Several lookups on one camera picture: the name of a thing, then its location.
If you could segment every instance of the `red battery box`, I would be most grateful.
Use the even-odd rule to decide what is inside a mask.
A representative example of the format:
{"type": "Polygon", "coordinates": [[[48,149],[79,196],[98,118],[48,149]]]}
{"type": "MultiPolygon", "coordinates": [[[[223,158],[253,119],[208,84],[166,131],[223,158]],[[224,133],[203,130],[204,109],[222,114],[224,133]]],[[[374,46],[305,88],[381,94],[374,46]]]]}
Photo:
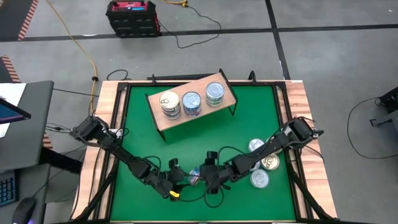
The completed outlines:
{"type": "Polygon", "coordinates": [[[160,26],[155,8],[150,1],[114,1],[108,5],[106,16],[118,37],[157,37],[160,26]]]}

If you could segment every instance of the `yellow tag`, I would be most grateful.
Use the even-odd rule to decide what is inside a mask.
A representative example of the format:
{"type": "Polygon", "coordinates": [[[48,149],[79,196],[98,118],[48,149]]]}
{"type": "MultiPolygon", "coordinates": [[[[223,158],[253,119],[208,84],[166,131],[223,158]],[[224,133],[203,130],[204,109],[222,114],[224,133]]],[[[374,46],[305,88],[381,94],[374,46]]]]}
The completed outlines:
{"type": "Polygon", "coordinates": [[[170,195],[172,195],[173,197],[180,197],[180,194],[179,193],[176,193],[176,192],[174,192],[174,191],[170,191],[169,192],[170,193],[170,195]]]}

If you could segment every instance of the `black crate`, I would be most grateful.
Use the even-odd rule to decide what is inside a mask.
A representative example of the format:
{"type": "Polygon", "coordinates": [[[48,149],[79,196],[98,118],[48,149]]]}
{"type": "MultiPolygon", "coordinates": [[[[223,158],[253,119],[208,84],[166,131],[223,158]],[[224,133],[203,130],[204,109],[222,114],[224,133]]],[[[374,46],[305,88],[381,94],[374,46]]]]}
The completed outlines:
{"type": "Polygon", "coordinates": [[[106,15],[118,37],[157,37],[160,35],[160,27],[155,10],[156,5],[154,3],[146,2],[147,8],[145,11],[112,11],[113,4],[111,2],[108,5],[106,15]]]}

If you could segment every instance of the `computer mouse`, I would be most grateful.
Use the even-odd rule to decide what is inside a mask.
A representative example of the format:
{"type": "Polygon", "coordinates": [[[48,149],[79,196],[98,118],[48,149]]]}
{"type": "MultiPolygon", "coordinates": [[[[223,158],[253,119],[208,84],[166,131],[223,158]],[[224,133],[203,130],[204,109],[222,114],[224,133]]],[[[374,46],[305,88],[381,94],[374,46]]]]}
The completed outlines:
{"type": "Polygon", "coordinates": [[[36,200],[32,197],[24,198],[14,211],[11,224],[28,224],[36,206],[36,200]]]}

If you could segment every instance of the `computer monitor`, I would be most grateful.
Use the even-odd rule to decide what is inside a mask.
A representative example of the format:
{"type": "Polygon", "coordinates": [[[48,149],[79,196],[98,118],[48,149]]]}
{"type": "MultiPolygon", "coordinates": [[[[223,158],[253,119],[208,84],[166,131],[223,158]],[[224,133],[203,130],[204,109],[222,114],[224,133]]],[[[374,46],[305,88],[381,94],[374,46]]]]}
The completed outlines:
{"type": "Polygon", "coordinates": [[[0,98],[0,124],[22,121],[30,117],[31,115],[26,111],[0,98]]]}

